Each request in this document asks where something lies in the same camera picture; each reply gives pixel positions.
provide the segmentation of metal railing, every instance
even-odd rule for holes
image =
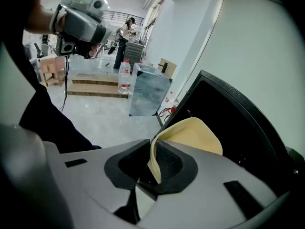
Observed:
[[[115,21],[121,21],[123,23],[128,20],[130,17],[134,17],[135,23],[137,25],[142,26],[142,22],[144,21],[144,18],[132,15],[132,14],[127,14],[127,13],[120,13],[120,12],[115,12],[115,11],[109,11],[109,10],[104,10],[104,15],[103,18],[107,20],[115,20]]]

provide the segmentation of black pants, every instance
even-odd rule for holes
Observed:
[[[72,122],[51,102],[47,89],[38,84],[36,93],[20,120],[20,126],[37,133],[43,141],[56,144],[60,153],[98,149],[80,134]]]
[[[128,40],[125,38],[120,39],[118,53],[116,54],[115,63],[113,66],[115,69],[119,69],[121,62],[123,62],[127,42]]]

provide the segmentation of wooden platform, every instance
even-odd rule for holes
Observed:
[[[111,75],[77,74],[73,83],[118,86],[118,77]]]
[[[68,95],[128,98],[118,92],[118,86],[104,84],[73,83],[67,89]]]

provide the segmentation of glossy tile floor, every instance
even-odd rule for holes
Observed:
[[[103,54],[97,60],[72,56],[68,86],[77,73],[116,74],[115,55]],[[47,87],[52,103],[60,108],[64,99],[64,84]],[[111,147],[137,139],[152,139],[160,129],[155,116],[129,117],[128,100],[110,97],[68,95],[63,114],[76,129],[94,145]]]

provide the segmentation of black cable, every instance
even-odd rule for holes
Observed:
[[[67,82],[68,82],[68,72],[69,72],[69,61],[68,61],[68,56],[65,56],[66,59],[66,76],[65,76],[65,98],[63,100],[63,105],[62,107],[59,109],[60,112],[63,111],[65,104],[66,104],[66,99],[67,99]]]

